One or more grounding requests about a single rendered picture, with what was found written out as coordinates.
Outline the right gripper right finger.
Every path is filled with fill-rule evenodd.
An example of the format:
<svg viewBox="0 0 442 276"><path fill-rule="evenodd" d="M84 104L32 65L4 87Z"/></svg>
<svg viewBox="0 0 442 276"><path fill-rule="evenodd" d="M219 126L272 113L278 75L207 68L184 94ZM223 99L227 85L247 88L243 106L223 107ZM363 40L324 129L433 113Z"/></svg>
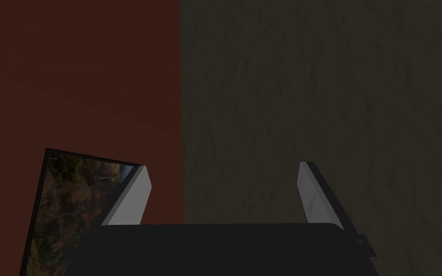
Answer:
<svg viewBox="0 0 442 276"><path fill-rule="evenodd" d="M314 162L300 162L297 187L309 223L331 223L353 231L349 216Z"/></svg>

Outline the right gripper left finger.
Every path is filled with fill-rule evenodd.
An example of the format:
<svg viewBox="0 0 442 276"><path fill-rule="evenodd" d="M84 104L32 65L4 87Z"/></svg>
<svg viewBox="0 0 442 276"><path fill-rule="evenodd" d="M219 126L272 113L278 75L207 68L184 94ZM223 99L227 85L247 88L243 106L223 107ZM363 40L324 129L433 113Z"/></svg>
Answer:
<svg viewBox="0 0 442 276"><path fill-rule="evenodd" d="M131 171L131 178L102 222L107 225L139 225L151 193L151 180L145 165Z"/></svg>

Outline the black framed landscape picture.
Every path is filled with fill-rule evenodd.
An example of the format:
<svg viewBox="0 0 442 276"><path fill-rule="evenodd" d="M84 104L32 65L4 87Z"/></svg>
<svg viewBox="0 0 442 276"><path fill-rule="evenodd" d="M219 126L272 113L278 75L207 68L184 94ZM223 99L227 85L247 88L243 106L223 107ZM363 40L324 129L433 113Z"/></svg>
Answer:
<svg viewBox="0 0 442 276"><path fill-rule="evenodd" d="M150 191L144 165L46 149L19 276L71 276L90 235L122 224L134 194L130 221L140 223Z"/></svg>

